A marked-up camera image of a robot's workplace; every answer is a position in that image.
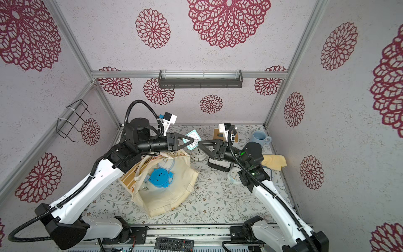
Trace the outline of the pale blue rounded alarm clock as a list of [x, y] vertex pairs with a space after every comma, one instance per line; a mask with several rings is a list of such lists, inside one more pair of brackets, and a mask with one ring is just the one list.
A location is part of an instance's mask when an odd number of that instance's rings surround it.
[[166, 169], [167, 171], [170, 171], [171, 169], [173, 169], [174, 165], [175, 165], [174, 159], [162, 159], [158, 163], [158, 167], [160, 169]]

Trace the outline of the white round alarm clock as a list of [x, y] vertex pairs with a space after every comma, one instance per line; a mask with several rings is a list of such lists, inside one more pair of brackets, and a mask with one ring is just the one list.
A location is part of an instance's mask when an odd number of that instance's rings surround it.
[[229, 172], [227, 173], [227, 178], [230, 183], [232, 183], [234, 185], [241, 184], [240, 176], [238, 174], [240, 171], [241, 171], [241, 168], [238, 168], [238, 167], [233, 167], [229, 170]]

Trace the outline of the blue round alarm clock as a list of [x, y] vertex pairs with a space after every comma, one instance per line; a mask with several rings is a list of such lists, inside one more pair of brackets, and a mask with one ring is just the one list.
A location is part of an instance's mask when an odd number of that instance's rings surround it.
[[157, 188], [168, 188], [173, 182], [173, 173], [166, 169], [155, 169], [148, 181]]

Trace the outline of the cream floral canvas bag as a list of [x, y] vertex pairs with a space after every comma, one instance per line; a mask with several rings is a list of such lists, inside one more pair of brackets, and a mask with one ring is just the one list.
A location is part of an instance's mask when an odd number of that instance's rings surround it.
[[119, 182], [133, 203], [155, 217], [180, 206], [194, 191], [197, 178], [190, 155], [179, 150], [144, 156]]

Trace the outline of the white round flat-face clock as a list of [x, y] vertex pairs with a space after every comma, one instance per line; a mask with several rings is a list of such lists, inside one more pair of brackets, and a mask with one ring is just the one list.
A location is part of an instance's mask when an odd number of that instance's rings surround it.
[[201, 162], [208, 158], [207, 154], [203, 152], [199, 147], [196, 147], [190, 152], [191, 159], [195, 162]]

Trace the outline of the black square alarm clock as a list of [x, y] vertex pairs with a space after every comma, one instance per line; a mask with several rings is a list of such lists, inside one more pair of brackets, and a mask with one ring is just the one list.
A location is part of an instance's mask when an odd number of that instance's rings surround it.
[[229, 172], [232, 168], [232, 163], [227, 161], [218, 161], [212, 158], [208, 158], [207, 165], [215, 170], [222, 171], [222, 172]]

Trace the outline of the blue square alarm clock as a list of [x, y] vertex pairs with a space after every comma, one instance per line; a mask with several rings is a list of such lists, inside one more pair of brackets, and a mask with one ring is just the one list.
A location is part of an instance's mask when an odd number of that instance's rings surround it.
[[264, 171], [267, 173], [269, 180], [273, 179], [273, 175], [272, 175], [272, 169], [268, 168], [268, 167], [263, 167]]

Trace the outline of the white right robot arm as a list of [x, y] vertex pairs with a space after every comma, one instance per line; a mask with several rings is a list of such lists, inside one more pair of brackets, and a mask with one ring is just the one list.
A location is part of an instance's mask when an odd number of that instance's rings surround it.
[[262, 166], [260, 144], [247, 143], [243, 149], [234, 148], [223, 140], [200, 141], [198, 147], [211, 159], [237, 164], [242, 185], [266, 207], [278, 228], [263, 218], [254, 217], [244, 224], [244, 232], [253, 243], [264, 243], [275, 252], [327, 252], [329, 240], [323, 232], [315, 232], [284, 201]]

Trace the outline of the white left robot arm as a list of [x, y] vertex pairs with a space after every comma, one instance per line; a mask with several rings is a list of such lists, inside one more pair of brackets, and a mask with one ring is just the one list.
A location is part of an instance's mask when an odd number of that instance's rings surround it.
[[148, 119], [135, 118], [124, 126], [122, 140], [99, 158], [87, 178], [59, 200], [48, 206], [55, 209], [42, 219], [50, 238], [62, 249], [70, 249], [83, 240], [116, 239], [126, 243], [131, 238], [131, 227], [117, 216], [92, 223], [81, 215], [87, 206], [111, 183], [138, 164], [144, 155], [153, 152], [172, 152], [194, 142], [179, 133], [151, 136], [154, 127]]

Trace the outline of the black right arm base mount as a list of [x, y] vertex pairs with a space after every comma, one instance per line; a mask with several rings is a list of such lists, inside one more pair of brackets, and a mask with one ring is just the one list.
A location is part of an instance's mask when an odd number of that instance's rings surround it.
[[246, 220], [241, 226], [231, 226], [230, 236], [231, 241], [236, 242], [259, 242], [255, 235], [253, 234], [252, 226], [258, 222], [263, 221], [264, 219], [260, 216], [255, 216]]

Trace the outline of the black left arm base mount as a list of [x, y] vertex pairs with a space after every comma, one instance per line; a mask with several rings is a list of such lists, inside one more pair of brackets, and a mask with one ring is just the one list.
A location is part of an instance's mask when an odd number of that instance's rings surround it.
[[116, 238], [104, 238], [102, 243], [104, 245], [125, 245], [125, 244], [145, 244], [147, 232], [149, 228], [147, 226], [134, 226], [129, 225], [121, 216], [114, 217], [120, 224], [122, 224], [123, 230]]

